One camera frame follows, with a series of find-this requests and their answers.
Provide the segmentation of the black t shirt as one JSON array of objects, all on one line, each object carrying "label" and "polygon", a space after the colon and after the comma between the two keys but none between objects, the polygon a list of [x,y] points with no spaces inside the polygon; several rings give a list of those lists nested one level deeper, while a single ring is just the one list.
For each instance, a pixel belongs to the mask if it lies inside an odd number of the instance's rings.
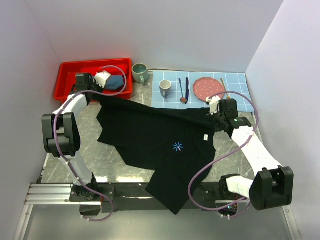
[{"label": "black t shirt", "polygon": [[114,146],[124,163],[152,170],[146,191],[177,214],[208,176],[216,150],[207,108],[153,108],[103,96],[98,141]]}]

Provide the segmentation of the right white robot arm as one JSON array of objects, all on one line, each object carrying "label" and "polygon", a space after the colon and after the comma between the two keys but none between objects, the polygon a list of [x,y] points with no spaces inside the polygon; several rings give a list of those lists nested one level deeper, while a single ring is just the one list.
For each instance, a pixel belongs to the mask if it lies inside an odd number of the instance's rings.
[{"label": "right white robot arm", "polygon": [[235,99],[207,97],[210,121],[217,132],[225,132],[241,148],[254,179],[239,174],[224,175],[219,181],[219,195],[230,199],[235,194],[246,197],[253,207],[266,210],[292,203],[294,172],[283,167],[265,148],[246,117],[240,117]]}]

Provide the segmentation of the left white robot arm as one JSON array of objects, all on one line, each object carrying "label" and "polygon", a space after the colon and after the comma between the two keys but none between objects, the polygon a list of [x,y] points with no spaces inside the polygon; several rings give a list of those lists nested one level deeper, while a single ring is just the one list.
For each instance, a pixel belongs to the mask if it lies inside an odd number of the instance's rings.
[{"label": "left white robot arm", "polygon": [[82,188],[81,195],[88,201],[97,199],[100,189],[79,152],[81,138],[76,117],[93,99],[91,91],[103,92],[109,77],[77,73],[76,83],[64,104],[52,114],[45,114],[41,118],[45,151],[64,163],[72,175],[73,184]]}]

